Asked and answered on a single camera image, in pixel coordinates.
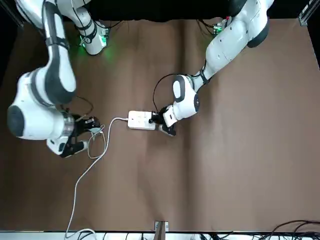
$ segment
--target power strip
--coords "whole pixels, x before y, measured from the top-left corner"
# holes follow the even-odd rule
[[[156,124],[149,123],[151,116],[150,111],[129,111],[128,127],[130,129],[155,130]]]

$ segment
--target brown tabletop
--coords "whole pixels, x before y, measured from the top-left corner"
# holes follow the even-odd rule
[[[77,94],[106,125],[130,110],[154,110],[156,82],[195,74],[210,42],[194,20],[131,21],[90,56],[77,47],[74,26],[66,29]],[[1,230],[65,230],[74,185],[92,162],[85,152],[62,159],[44,141],[14,138],[7,129],[17,79],[46,61],[43,40],[26,27],[0,91]],[[159,107],[172,102],[171,84],[172,77],[159,85]],[[272,20],[265,42],[244,49],[199,99],[199,113],[178,123],[176,137],[113,125],[107,154],[78,185],[71,229],[149,231],[165,220],[172,231],[271,231],[319,219],[320,72],[307,28]],[[80,114],[88,107],[77,98],[70,105]],[[93,148],[98,155],[102,140]]]

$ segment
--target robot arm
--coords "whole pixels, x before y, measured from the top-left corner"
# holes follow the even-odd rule
[[[267,10],[274,0],[233,0],[243,3],[229,25],[210,42],[206,49],[206,63],[194,76],[177,75],[173,81],[173,104],[154,114],[150,122],[161,124],[160,130],[175,135],[174,123],[196,114],[200,107],[198,91],[210,82],[219,70],[230,63],[246,46],[254,48],[269,32]]]
[[[69,139],[85,132],[80,125],[88,130],[100,124],[99,121],[87,124],[88,120],[85,119],[75,121],[74,115],[56,109],[55,105],[69,103],[76,93],[76,79],[69,60],[63,18],[55,0],[44,0],[34,5],[33,11],[42,13],[49,60],[44,67],[20,77],[17,94],[7,111],[8,128],[21,139],[46,140],[47,146],[58,155],[64,152],[74,154],[74,150],[70,151],[72,145],[77,146],[77,152],[80,146],[77,142],[72,144]]]

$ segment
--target white cable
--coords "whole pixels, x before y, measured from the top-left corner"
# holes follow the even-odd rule
[[[81,175],[81,176],[78,178],[78,180],[76,181],[75,186],[74,186],[74,197],[73,197],[73,207],[72,207],[71,217],[70,217],[70,221],[69,221],[68,227],[66,228],[66,231],[65,231],[65,234],[64,234],[64,239],[65,239],[65,240],[66,240],[66,239],[70,239],[70,238],[73,237],[74,235],[80,234],[80,233],[82,233],[82,232],[91,232],[91,233],[93,233],[94,238],[97,240],[96,232],[95,232],[94,230],[92,230],[92,229],[89,229],[89,228],[81,229],[81,230],[79,230],[79,231],[71,234],[70,236],[67,236],[67,234],[68,234],[68,231],[69,231],[71,222],[72,222],[72,218],[74,217],[74,213],[75,213],[78,183],[79,183],[80,180],[87,174],[87,172],[89,172],[89,170],[106,154],[106,152],[107,152],[107,150],[108,150],[108,146],[109,146],[111,126],[112,126],[112,123],[113,123],[115,120],[128,121],[128,118],[115,117],[114,119],[112,119],[112,121],[110,122],[110,125],[109,125],[108,135],[107,135],[107,140],[106,140],[106,146],[105,146],[105,148],[104,148],[104,150],[103,150],[103,153],[82,173],[82,175]]]
[[[99,129],[96,133],[92,133],[92,132],[91,132],[91,137],[89,138],[88,147],[87,147],[87,149],[86,149],[86,150],[87,150],[87,153],[88,153],[88,157],[89,157],[90,159],[97,159],[97,158],[99,158],[99,157],[101,156],[101,155],[99,155],[99,156],[91,156],[91,155],[90,155],[90,152],[89,152],[91,139],[93,139],[93,141],[94,141],[96,135],[98,135],[98,134],[100,134],[100,133],[102,134],[103,143],[104,143],[103,151],[106,150],[107,143],[106,143],[105,134],[104,134],[104,132],[103,132],[103,130],[105,129],[105,127],[106,127],[106,125],[101,125],[100,129]]]

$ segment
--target metal frame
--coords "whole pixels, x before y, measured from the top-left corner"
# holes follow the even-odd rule
[[[310,0],[299,14],[299,22],[301,26],[307,26],[308,20],[320,5],[320,0]]]

